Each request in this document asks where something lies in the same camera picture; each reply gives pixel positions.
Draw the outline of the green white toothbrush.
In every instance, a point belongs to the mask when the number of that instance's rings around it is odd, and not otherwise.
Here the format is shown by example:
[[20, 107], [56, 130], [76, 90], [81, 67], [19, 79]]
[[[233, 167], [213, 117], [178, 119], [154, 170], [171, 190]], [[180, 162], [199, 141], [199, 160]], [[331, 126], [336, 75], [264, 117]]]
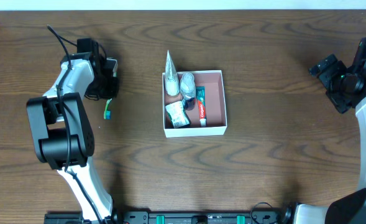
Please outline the green white toothbrush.
[[114, 72], [112, 74], [112, 84], [111, 84], [111, 97], [109, 99], [107, 99], [106, 101], [106, 105], [104, 108], [104, 114], [103, 117], [104, 119], [111, 119], [111, 110], [109, 109], [109, 105], [111, 104], [112, 99], [117, 95], [117, 91], [118, 91], [118, 79], [117, 79], [117, 72]]

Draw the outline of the white cream tube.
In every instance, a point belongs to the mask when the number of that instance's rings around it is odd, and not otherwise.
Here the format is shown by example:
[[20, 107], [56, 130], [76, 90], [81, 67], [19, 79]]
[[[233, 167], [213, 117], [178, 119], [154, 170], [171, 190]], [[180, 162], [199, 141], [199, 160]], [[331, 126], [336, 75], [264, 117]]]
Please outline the white cream tube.
[[180, 81], [169, 51], [165, 63], [165, 90], [170, 96], [180, 93]]

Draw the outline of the green white sachet packet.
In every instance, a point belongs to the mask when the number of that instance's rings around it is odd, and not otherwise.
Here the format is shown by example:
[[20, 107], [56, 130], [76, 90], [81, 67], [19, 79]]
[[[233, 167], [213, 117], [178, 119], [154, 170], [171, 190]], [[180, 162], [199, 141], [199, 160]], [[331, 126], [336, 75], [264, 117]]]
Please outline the green white sachet packet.
[[189, 126], [191, 124], [188, 116], [185, 113], [184, 105], [182, 101], [176, 101], [166, 105], [165, 110], [172, 123], [172, 126], [177, 128], [182, 128]]

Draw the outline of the clear bottle blue liquid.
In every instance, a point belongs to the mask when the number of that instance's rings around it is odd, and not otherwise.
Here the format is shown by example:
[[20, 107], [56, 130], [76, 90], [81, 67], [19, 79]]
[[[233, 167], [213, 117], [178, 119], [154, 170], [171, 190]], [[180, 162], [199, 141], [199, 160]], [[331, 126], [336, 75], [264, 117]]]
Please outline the clear bottle blue liquid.
[[180, 94], [185, 110], [192, 110], [196, 100], [196, 85], [192, 73], [184, 73], [180, 79]]

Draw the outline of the Colgate toothpaste tube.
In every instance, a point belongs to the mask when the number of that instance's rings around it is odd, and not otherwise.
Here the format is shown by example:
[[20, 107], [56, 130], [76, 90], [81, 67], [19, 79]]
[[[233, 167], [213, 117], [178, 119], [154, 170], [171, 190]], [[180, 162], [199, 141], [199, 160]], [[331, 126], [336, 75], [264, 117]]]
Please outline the Colgate toothpaste tube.
[[207, 117], [206, 117], [206, 107], [205, 107], [205, 87], [196, 87], [196, 99], [199, 109], [199, 123], [202, 128], [206, 127]]

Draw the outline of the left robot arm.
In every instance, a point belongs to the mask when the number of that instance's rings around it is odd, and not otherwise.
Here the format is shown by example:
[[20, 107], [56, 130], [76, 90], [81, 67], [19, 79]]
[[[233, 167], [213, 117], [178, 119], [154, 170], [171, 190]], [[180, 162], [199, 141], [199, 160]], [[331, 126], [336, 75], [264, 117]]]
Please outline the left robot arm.
[[78, 39], [77, 52], [60, 62], [61, 72], [41, 97], [26, 104], [34, 149], [68, 183], [79, 215], [46, 215], [46, 223], [118, 223], [113, 199], [94, 168], [94, 134], [83, 99], [111, 101], [117, 96], [118, 62], [91, 38]]

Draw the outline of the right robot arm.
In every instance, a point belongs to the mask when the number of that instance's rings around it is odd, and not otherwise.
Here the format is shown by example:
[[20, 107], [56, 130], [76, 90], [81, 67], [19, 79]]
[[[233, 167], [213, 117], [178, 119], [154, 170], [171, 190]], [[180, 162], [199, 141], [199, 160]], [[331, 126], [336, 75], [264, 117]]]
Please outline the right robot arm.
[[331, 54], [309, 69], [326, 89], [335, 109], [355, 110], [360, 129], [360, 175], [357, 190], [328, 207], [299, 203], [285, 212], [284, 223], [366, 223], [366, 37], [360, 40], [352, 65]]

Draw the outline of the white box pink interior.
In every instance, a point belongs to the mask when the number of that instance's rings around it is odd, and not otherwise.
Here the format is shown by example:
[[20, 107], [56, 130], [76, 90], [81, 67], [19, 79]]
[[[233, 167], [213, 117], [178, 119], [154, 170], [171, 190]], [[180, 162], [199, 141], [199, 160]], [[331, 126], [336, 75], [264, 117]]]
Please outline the white box pink interior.
[[204, 87], [204, 110], [206, 125], [199, 122], [199, 109], [195, 106], [186, 112], [189, 126], [174, 128], [167, 112], [163, 112], [163, 130], [168, 138], [223, 135], [227, 129], [226, 100], [224, 82], [220, 70], [192, 71], [196, 86]]

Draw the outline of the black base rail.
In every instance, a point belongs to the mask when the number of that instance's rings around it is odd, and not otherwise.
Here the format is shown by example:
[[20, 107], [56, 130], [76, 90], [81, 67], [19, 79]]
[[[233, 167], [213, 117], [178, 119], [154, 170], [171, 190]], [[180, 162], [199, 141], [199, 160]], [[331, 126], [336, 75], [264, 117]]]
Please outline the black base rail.
[[123, 211], [109, 205], [88, 205], [78, 212], [48, 212], [43, 222], [49, 223], [126, 223], [126, 224], [249, 224], [293, 223], [297, 203], [283, 208], [256, 204], [248, 212], [151, 212]]

